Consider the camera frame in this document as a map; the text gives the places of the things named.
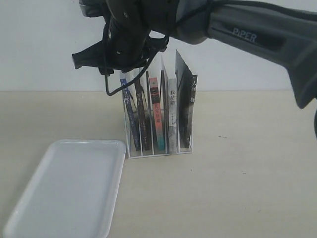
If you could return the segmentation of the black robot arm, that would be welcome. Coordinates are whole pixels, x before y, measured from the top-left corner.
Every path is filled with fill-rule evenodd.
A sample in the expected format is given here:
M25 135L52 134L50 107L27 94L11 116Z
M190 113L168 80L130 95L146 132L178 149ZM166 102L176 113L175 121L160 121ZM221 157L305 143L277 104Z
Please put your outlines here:
M317 14L254 0L82 0L105 21L101 41L72 55L74 67L141 74L170 38L214 39L282 66L300 109L317 97Z

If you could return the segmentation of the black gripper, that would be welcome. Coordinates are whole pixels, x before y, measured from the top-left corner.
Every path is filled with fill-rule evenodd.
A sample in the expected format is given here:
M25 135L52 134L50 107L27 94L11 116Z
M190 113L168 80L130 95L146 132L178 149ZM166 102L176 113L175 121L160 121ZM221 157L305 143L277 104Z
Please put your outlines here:
M147 59L164 52L167 40L151 38L154 29L152 0L81 0L85 17L105 20L102 40L72 54L75 69L98 68L101 74L131 71L146 65Z

